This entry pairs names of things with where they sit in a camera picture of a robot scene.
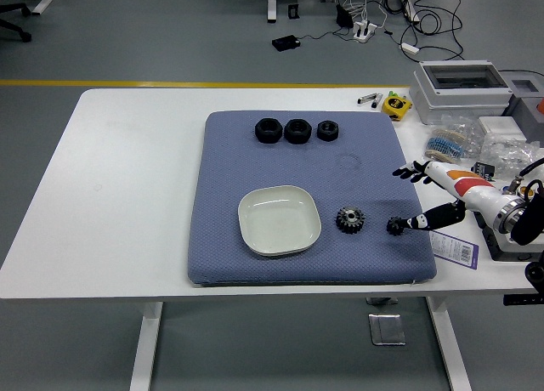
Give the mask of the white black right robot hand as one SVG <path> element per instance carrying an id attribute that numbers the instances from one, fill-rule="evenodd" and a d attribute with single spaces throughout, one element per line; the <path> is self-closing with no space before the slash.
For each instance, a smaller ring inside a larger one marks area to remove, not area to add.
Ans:
<path id="1" fill-rule="evenodd" d="M 420 163 L 412 161 L 393 172 L 394 176 L 409 179 L 412 183 L 435 183 L 450 193 L 455 200 L 431 208 L 413 218 L 391 218 L 387 232 L 400 235 L 405 229 L 438 230 L 457 224 L 465 217 L 465 212 L 480 213 L 486 223 L 501 234 L 512 230 L 508 218 L 520 206 L 520 201 L 504 195 L 493 184 L 478 174 L 462 169 L 460 166 L 439 161 Z"/>

